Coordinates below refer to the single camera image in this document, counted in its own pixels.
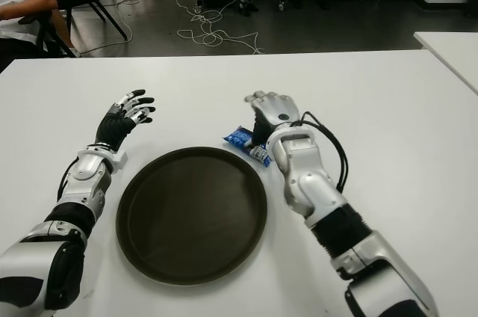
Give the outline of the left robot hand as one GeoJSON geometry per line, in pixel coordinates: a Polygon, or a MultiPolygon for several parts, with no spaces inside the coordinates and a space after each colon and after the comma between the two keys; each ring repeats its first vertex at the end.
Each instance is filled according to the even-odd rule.
{"type": "Polygon", "coordinates": [[[149,115],[155,111],[155,99],[145,93],[144,89],[128,92],[109,108],[96,131],[95,144],[116,152],[136,126],[152,122],[149,115]]]}

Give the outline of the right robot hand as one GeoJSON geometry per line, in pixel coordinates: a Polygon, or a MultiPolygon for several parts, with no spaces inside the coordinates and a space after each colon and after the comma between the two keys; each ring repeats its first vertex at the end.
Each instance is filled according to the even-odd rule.
{"type": "Polygon", "coordinates": [[[244,101],[255,114],[253,145],[264,144],[278,126],[299,119],[298,107],[290,96],[259,90],[246,96],[244,101]]]}

